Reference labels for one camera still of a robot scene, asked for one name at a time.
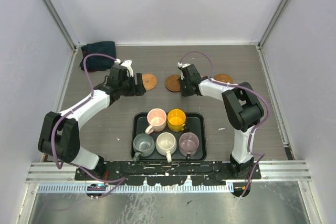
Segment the pink ceramic mug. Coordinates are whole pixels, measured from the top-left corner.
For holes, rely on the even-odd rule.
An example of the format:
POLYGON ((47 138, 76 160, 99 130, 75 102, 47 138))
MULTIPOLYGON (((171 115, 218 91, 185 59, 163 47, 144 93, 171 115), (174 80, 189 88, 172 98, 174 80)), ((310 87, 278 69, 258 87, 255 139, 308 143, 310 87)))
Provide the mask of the pink ceramic mug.
POLYGON ((146 128, 145 133, 151 134, 153 132, 161 132, 166 128, 167 115, 162 109, 152 109, 147 114, 147 121, 149 126, 146 128))

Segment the yellow glass mug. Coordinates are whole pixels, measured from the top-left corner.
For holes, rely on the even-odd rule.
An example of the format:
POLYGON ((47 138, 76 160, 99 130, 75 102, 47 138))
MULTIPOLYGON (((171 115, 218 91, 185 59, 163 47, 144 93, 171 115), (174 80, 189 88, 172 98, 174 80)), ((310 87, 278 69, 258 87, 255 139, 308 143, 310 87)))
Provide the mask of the yellow glass mug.
POLYGON ((188 132, 189 128, 186 125, 186 114, 181 109, 172 109, 167 114, 167 125, 173 132, 188 132))

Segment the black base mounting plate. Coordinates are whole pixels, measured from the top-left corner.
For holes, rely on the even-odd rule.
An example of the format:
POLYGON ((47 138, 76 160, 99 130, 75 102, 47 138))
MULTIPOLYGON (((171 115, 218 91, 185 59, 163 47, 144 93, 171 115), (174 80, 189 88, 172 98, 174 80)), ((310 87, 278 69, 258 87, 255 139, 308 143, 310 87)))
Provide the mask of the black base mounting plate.
POLYGON ((250 165, 247 169, 238 171, 227 161, 201 162, 131 162, 113 161, 103 164, 103 172, 97 175, 100 179, 117 180, 124 177, 124 183, 130 186, 141 186, 146 182, 150 186, 183 185, 188 179, 192 186, 226 185, 229 180, 245 182, 250 175, 253 179, 260 179, 259 167, 250 165))

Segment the cream ceramic mug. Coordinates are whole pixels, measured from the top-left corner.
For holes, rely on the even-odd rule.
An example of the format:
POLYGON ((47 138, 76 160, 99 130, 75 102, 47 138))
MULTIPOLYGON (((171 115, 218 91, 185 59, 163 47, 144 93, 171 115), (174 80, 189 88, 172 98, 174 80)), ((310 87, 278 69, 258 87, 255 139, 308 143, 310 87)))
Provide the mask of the cream ceramic mug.
POLYGON ((177 149, 177 140, 173 134, 163 132, 156 138, 155 148, 158 153, 165 156, 167 162, 170 163, 172 161, 172 155, 177 149))

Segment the black plastic tray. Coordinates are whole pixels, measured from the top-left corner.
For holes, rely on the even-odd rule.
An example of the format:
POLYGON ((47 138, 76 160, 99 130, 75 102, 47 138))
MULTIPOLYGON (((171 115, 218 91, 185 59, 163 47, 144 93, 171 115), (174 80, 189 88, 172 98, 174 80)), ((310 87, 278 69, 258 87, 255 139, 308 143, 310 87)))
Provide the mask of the black plastic tray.
MULTIPOLYGON (((131 142, 131 158, 133 159, 135 155, 135 151, 133 149, 133 141, 134 138, 141 134, 145 133, 145 129, 149 126, 147 121, 147 114, 148 112, 142 112, 138 113, 134 116, 133 120, 133 132, 132 132, 132 142, 131 142)), ((186 126, 188 127, 189 131, 191 133, 194 133, 198 139, 199 139, 199 147, 196 151, 196 153, 191 156, 191 161, 200 162, 203 161, 206 158, 207 151, 206 151, 206 137, 205 137, 205 127, 204 127, 204 118, 201 114, 196 112, 186 112, 186 126)), ((177 149, 172 154, 172 161, 176 162, 186 162, 186 156, 182 155, 179 150, 178 141, 181 135, 184 132, 173 132, 169 129, 168 126, 161 131, 161 132, 153 132, 150 135, 156 141, 156 138, 163 132, 169 132, 173 134, 177 140, 177 149)), ((161 155, 156 149, 154 152, 148 156, 148 157, 140 157, 140 161, 144 162, 166 162, 166 157, 161 155)))

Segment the brown wooden coaster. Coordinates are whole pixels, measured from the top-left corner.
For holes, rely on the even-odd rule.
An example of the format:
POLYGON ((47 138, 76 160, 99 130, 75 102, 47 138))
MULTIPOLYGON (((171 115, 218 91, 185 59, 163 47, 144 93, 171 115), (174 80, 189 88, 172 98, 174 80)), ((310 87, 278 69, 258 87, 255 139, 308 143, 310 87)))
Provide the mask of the brown wooden coaster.
POLYGON ((180 92, 179 78, 180 76, 178 74, 168 76, 165 81, 165 87, 171 92, 180 92))
POLYGON ((230 83, 230 84, 234 83, 232 77, 224 73, 216 74, 214 76, 214 79, 220 82, 225 82, 225 83, 230 83))

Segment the grey ceramic mug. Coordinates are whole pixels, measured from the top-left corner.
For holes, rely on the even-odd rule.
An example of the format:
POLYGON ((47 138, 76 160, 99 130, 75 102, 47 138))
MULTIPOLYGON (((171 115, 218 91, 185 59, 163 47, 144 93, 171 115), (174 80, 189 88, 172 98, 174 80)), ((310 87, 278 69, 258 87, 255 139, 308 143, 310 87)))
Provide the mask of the grey ceramic mug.
POLYGON ((133 150, 134 156, 133 160, 135 162, 139 161, 141 157, 150 156, 155 149, 155 141, 152 136, 141 133, 137 135, 133 140, 133 150))

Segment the woven cork coaster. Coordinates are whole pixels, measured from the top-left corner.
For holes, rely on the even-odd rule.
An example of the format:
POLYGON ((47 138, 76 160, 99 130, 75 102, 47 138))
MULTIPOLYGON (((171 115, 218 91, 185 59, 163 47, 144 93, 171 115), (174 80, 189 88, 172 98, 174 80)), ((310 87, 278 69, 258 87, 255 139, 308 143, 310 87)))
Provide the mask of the woven cork coaster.
POLYGON ((146 90, 152 90, 157 85, 157 78, 153 74, 150 74, 150 73, 143 74, 142 81, 143 81, 144 88, 146 90))

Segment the dark blue folded cloth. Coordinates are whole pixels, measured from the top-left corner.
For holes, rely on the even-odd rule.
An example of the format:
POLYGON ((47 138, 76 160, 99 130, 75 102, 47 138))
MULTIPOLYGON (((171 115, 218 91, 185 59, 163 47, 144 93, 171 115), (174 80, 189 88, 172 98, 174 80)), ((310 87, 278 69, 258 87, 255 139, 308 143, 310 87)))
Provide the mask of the dark blue folded cloth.
MULTIPOLYGON (((81 47, 83 59, 80 63, 80 68, 84 71, 84 58, 90 54, 103 54, 116 59, 116 48, 114 41, 101 41, 93 44, 86 44, 81 47)), ((88 72, 105 71, 110 69, 114 64, 114 60, 105 56, 91 56, 86 61, 88 72)))

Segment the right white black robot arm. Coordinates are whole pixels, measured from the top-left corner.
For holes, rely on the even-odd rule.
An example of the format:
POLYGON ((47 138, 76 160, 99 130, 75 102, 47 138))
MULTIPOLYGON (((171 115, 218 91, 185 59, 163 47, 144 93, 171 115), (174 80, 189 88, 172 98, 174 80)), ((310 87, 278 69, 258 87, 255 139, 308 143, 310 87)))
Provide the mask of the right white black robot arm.
POLYGON ((256 93, 248 82, 225 84, 213 78, 202 77, 193 64, 178 63, 181 95, 210 97, 224 103, 227 118, 235 129, 234 148, 230 155, 230 172, 241 179, 254 163, 252 154, 255 127, 264 116, 264 110, 256 93))

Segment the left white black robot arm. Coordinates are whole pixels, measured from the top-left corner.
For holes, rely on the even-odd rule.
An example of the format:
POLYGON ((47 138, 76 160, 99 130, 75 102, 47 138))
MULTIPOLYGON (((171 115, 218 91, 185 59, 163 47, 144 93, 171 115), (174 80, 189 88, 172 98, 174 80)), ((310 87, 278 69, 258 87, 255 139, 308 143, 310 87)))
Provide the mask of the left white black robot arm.
POLYGON ((100 111, 118 101, 121 96, 142 96, 146 93, 142 74, 133 74, 128 67, 113 66, 105 81, 93 88, 77 104, 60 113, 48 112, 43 121, 38 150, 57 162, 82 167, 93 180, 105 174, 103 157, 80 144, 80 129, 100 111))

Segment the purple ceramic mug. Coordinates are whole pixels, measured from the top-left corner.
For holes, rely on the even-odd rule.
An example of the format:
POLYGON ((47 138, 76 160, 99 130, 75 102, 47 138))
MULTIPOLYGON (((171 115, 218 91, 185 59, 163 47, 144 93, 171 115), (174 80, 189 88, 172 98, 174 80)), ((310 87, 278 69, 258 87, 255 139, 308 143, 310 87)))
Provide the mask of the purple ceramic mug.
POLYGON ((183 133, 179 138, 179 151, 187 160, 190 160, 197 152, 198 147, 199 139, 197 135, 192 132, 183 133))

